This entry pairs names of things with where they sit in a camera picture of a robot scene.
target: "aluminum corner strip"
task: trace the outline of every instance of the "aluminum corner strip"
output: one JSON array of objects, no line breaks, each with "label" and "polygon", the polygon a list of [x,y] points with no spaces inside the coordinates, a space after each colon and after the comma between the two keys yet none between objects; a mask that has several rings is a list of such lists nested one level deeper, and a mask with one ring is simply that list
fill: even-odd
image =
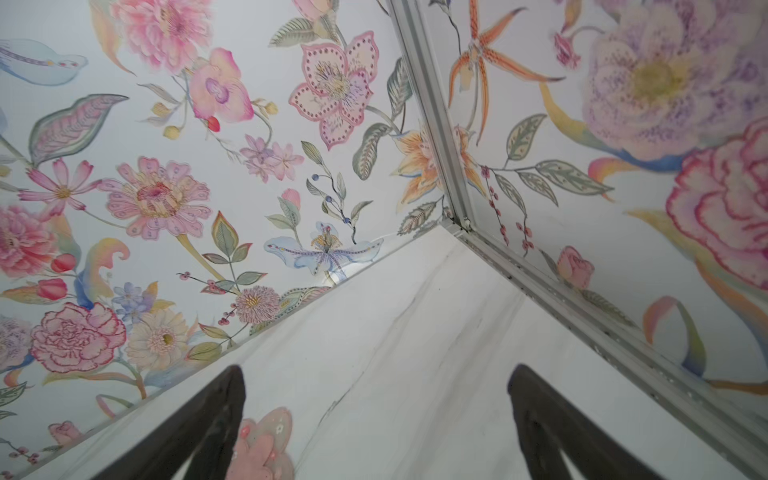
[{"label": "aluminum corner strip", "polygon": [[411,86],[435,149],[439,174],[453,207],[454,219],[468,228],[464,219],[468,219],[470,224],[474,222],[461,169],[462,159],[453,140],[451,120],[440,90],[440,75],[429,48],[421,11],[416,0],[387,0],[387,5],[408,67]]}]

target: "orange spotted orchid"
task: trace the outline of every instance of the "orange spotted orchid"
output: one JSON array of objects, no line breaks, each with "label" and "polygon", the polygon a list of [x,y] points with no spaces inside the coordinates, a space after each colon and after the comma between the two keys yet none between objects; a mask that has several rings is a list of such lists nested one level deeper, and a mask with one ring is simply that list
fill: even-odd
[{"label": "orange spotted orchid", "polygon": [[507,15],[504,15],[501,20],[496,22],[496,25],[484,30],[482,33],[478,33],[478,0],[469,1],[469,28],[472,33],[472,41],[469,43],[467,51],[458,57],[458,60],[453,64],[453,68],[451,69],[448,106],[450,108],[451,103],[453,102],[453,84],[455,83],[456,76],[461,75],[462,90],[465,90],[469,88],[469,85],[472,83],[472,73],[474,72],[475,75],[479,74],[479,80],[481,82],[479,87],[482,88],[482,124],[480,126],[478,142],[485,129],[485,122],[488,120],[488,106],[491,101],[488,92],[488,73],[485,69],[486,60],[492,65],[499,67],[501,70],[508,71],[522,80],[541,83],[546,81],[560,81],[564,78],[545,77],[544,75],[538,74],[529,68],[520,65],[518,62],[490,47],[491,43],[501,36],[502,32],[507,28],[507,25],[509,25],[509,22],[523,10],[525,10],[525,8],[517,8],[509,12]]}]

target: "floral wallpaper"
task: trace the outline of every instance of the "floral wallpaper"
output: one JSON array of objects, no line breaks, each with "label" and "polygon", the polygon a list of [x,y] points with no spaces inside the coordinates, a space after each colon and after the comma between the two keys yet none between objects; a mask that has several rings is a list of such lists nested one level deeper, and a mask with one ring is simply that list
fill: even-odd
[{"label": "floral wallpaper", "polygon": [[375,0],[12,2],[0,31],[6,479],[450,214]]},{"label": "floral wallpaper", "polygon": [[766,418],[768,4],[419,7],[473,227]]}]

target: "red berry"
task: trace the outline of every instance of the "red berry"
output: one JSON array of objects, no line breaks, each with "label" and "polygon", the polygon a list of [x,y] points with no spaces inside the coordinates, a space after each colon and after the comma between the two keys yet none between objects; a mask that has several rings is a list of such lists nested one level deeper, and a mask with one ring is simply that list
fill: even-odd
[{"label": "red berry", "polygon": [[208,130],[214,132],[221,130],[221,125],[216,117],[208,118]]}]

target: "yellow flower center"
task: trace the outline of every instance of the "yellow flower center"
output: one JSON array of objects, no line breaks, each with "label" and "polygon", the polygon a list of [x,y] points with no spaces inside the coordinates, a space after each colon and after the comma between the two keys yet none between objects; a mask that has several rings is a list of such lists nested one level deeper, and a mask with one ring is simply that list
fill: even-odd
[{"label": "yellow flower center", "polygon": [[659,98],[668,98],[677,93],[684,80],[675,75],[671,65],[656,60],[634,70],[632,87],[635,98],[653,102]]}]

